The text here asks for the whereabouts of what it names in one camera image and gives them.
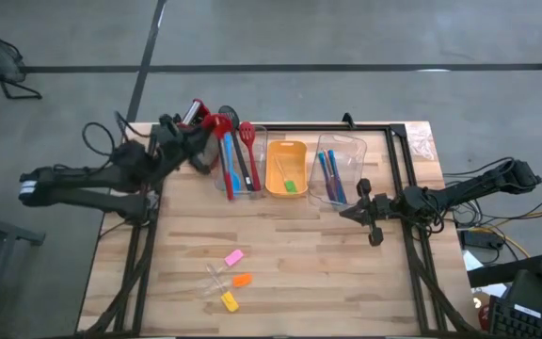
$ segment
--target black handle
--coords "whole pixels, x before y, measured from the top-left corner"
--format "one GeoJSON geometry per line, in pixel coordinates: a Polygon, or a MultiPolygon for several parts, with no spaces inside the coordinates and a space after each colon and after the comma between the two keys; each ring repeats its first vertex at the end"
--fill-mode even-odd
{"type": "Polygon", "coordinates": [[[240,164],[240,170],[242,170],[242,175],[244,176],[246,188],[252,192],[254,191],[254,185],[252,184],[252,179],[250,179],[250,174],[248,174],[248,168],[246,167],[246,162],[244,161],[242,150],[240,150],[240,142],[235,135],[235,131],[231,131],[231,136],[233,137],[233,145],[235,147],[235,154],[237,154],[237,162],[240,164]]]}

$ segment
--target concrete floor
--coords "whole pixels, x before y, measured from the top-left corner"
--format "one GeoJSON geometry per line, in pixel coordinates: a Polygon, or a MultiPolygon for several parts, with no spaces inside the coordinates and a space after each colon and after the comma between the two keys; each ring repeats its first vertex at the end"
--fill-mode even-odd
{"type": "MultiPolygon", "coordinates": [[[[156,0],[0,0],[0,37],[30,66],[139,65],[156,0]]],[[[169,0],[153,65],[257,63],[542,63],[542,0],[248,1],[169,0]]],[[[0,338],[71,333],[102,214],[17,201],[21,172],[61,162],[101,164],[83,146],[89,121],[114,128],[136,74],[29,74],[42,101],[0,92],[0,218],[47,232],[20,246],[0,296],[0,338]]],[[[183,113],[194,97],[233,105],[244,120],[432,123],[444,171],[512,155],[542,175],[542,72],[149,74],[138,121],[183,113]]],[[[96,147],[107,148],[105,139],[96,147]]],[[[481,200],[517,215],[542,201],[481,200]]],[[[542,218],[503,230],[542,253],[542,218]]],[[[493,253],[476,251],[481,260],[493,253]]],[[[501,262],[512,260],[507,252],[501,262]]]]}

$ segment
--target blue brush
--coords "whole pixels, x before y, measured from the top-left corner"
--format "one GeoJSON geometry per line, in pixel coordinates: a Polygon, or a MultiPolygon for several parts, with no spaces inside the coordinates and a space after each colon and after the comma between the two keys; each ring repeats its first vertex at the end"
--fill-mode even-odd
{"type": "Polygon", "coordinates": [[[321,165],[321,169],[324,171],[324,179],[326,179],[327,197],[331,202],[335,202],[336,194],[334,194],[334,189],[331,185],[331,179],[329,179],[329,169],[327,168],[326,156],[323,152],[319,153],[319,164],[321,165]]]}
{"type": "Polygon", "coordinates": [[[327,151],[327,156],[329,157],[329,165],[332,168],[334,173],[334,178],[336,179],[336,192],[338,193],[338,202],[347,203],[346,195],[344,194],[343,183],[340,181],[340,175],[338,175],[338,165],[336,165],[336,157],[334,156],[333,150],[327,151]]]}
{"type": "Polygon", "coordinates": [[[231,143],[230,133],[225,134],[225,146],[227,147],[227,163],[231,177],[231,186],[233,187],[233,193],[238,193],[242,189],[242,183],[240,182],[240,176],[233,170],[233,152],[231,151],[233,144],[231,143]]]}

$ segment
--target black floor stripe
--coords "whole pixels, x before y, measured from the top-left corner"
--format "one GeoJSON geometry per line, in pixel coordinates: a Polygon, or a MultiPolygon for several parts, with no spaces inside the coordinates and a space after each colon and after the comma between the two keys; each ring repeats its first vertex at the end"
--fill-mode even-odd
{"type": "Polygon", "coordinates": [[[137,110],[139,110],[141,96],[143,95],[143,88],[146,85],[148,67],[150,66],[151,56],[154,53],[154,46],[156,45],[156,38],[158,37],[158,30],[160,28],[160,23],[162,23],[162,16],[163,12],[165,11],[166,3],[167,0],[158,0],[158,3],[156,4],[154,17],[151,20],[150,35],[148,36],[146,49],[144,50],[143,57],[141,58],[141,66],[139,68],[139,73],[137,74],[137,80],[135,81],[135,87],[133,88],[133,95],[131,96],[131,103],[129,103],[129,109],[127,111],[128,122],[133,122],[137,119],[137,110]]]}
{"type": "MultiPolygon", "coordinates": [[[[151,60],[153,43],[148,57],[151,60]]],[[[23,67],[27,73],[324,73],[324,72],[510,72],[542,71],[542,63],[485,64],[276,64],[276,65],[154,65],[154,66],[38,66],[23,67]]]]}

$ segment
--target orange plastic bin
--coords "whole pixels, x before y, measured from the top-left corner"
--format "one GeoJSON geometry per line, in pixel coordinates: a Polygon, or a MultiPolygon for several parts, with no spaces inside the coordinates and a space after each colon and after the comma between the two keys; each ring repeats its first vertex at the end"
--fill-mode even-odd
{"type": "Polygon", "coordinates": [[[267,175],[264,185],[269,193],[278,198],[297,198],[309,189],[307,184],[307,145],[301,141],[277,140],[267,146],[267,175]],[[281,165],[285,180],[295,183],[296,192],[289,193],[284,177],[278,167],[281,165]]]}

